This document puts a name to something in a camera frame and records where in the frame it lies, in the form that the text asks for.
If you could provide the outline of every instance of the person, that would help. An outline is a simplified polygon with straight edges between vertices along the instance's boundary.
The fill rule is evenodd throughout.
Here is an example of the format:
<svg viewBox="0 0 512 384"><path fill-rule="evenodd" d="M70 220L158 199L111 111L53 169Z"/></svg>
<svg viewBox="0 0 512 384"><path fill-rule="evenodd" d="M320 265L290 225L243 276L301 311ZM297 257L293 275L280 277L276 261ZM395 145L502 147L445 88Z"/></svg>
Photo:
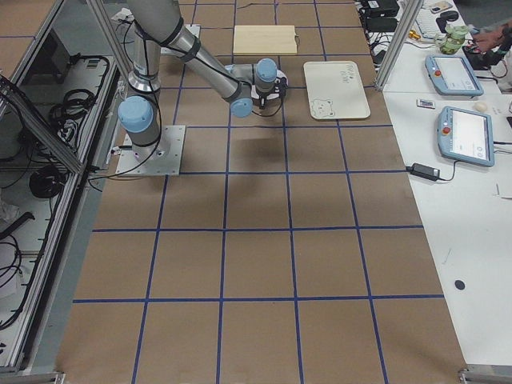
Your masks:
<svg viewBox="0 0 512 384"><path fill-rule="evenodd" d="M480 51L485 53L503 43L503 30L510 26L512 26L512 19L478 30L476 34L473 34L473 41Z"/></svg>

